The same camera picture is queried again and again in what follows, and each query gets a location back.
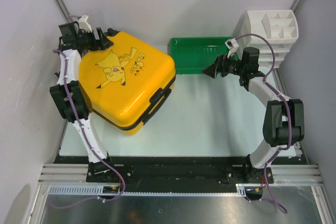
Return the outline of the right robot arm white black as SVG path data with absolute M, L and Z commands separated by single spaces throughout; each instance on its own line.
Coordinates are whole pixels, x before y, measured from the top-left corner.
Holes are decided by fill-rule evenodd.
M 253 94 L 266 108 L 262 135 L 263 140 L 254 152 L 245 158 L 237 172 L 228 172 L 233 179 L 229 183 L 258 183 L 267 178 L 267 168 L 282 151 L 303 140 L 305 134 L 304 108 L 300 99 L 291 99 L 266 80 L 259 71 L 259 49 L 246 47 L 242 58 L 219 55 L 202 70 L 211 78 L 233 74 L 239 77 L 240 86 Z

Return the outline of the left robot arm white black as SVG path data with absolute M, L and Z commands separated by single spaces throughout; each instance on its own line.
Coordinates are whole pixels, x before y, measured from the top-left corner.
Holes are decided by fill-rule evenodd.
M 61 61 L 57 84 L 50 87 L 50 95 L 61 115 L 79 134 L 88 154 L 88 182 L 110 182 L 121 174 L 111 165 L 110 156 L 100 142 L 92 123 L 92 103 L 79 81 L 82 54 L 102 51 L 113 45 L 101 28 L 93 31 L 87 22 L 68 22 L 59 25 L 61 37 L 53 50 Z

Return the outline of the yellow Pikachu hard-shell suitcase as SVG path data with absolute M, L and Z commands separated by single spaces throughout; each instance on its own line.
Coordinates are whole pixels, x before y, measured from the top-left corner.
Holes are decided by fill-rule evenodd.
M 124 32 L 108 29 L 113 45 L 82 57 L 79 82 L 94 112 L 121 132 L 136 134 L 174 87 L 171 56 Z

